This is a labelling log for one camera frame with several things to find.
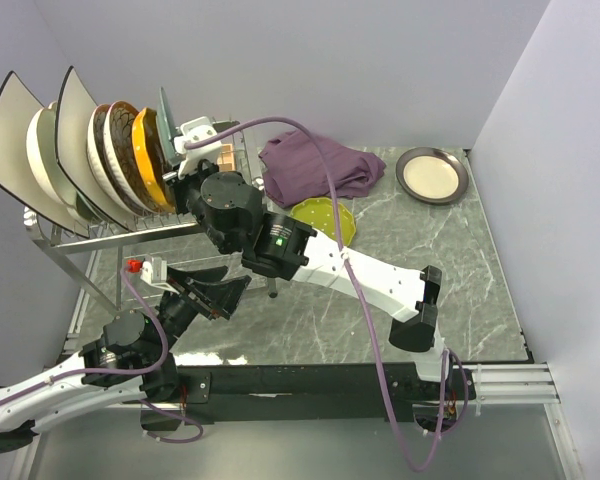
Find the dark green round plate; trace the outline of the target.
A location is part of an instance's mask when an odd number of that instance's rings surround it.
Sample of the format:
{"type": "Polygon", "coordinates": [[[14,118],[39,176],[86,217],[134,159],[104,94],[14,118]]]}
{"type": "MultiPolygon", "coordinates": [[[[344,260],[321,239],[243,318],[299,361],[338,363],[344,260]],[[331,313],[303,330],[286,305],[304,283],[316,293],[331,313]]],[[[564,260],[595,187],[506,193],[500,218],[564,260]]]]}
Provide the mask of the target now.
{"type": "Polygon", "coordinates": [[[175,168],[181,162],[181,155],[174,146],[174,139],[179,136],[179,131],[163,87],[159,89],[156,124],[165,161],[171,168],[175,168]]]}

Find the lime green dotted plate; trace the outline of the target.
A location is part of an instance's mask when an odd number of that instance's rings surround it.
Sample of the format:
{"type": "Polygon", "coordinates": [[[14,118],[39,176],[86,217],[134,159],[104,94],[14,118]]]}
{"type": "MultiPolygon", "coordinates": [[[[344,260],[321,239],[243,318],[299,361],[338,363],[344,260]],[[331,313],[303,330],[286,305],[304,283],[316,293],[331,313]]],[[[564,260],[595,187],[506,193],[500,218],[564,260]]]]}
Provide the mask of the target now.
{"type": "MultiPolygon", "coordinates": [[[[338,203],[340,232],[343,244],[349,246],[356,234],[355,219],[351,211],[341,202],[338,203]]],[[[332,200],[329,197],[306,199],[291,209],[291,217],[311,225],[336,240],[336,222],[332,200]]]]}

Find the purple-rimmed beige plate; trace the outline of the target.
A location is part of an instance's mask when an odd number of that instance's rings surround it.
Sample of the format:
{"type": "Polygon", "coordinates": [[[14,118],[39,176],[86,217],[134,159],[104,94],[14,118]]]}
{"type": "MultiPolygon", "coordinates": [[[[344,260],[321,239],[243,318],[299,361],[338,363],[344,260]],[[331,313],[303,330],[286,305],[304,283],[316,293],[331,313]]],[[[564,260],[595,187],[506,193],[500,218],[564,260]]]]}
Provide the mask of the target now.
{"type": "Polygon", "coordinates": [[[469,187],[469,173],[461,161],[432,147],[404,152],[396,163],[396,179],[407,194],[430,205],[452,204],[469,187]]]}

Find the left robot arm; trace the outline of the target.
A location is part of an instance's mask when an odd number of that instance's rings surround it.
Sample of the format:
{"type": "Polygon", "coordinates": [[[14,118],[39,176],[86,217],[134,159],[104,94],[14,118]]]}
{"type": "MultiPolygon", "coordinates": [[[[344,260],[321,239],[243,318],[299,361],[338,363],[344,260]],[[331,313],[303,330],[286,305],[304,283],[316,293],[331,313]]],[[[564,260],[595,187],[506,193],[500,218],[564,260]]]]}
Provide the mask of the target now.
{"type": "Polygon", "coordinates": [[[225,267],[169,268],[156,306],[115,313],[101,336],[56,366],[0,387],[0,454],[29,445],[53,426],[124,402],[166,402],[181,390],[172,347],[197,316],[229,319],[251,282],[225,267]]]}

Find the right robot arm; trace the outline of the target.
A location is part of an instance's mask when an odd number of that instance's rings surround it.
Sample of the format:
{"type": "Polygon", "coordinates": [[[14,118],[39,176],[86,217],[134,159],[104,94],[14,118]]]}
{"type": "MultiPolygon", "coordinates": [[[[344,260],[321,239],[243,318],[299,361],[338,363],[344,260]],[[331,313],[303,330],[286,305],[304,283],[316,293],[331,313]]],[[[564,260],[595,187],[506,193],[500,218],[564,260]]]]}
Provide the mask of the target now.
{"type": "Polygon", "coordinates": [[[240,254],[244,267],[264,277],[362,296],[391,317],[389,342],[409,354],[422,393],[440,399],[453,388],[437,329],[440,269],[405,269],[339,246],[314,227],[269,211],[240,173],[222,172],[208,160],[184,177],[171,173],[167,185],[177,212],[192,214],[221,254],[240,254]]]}

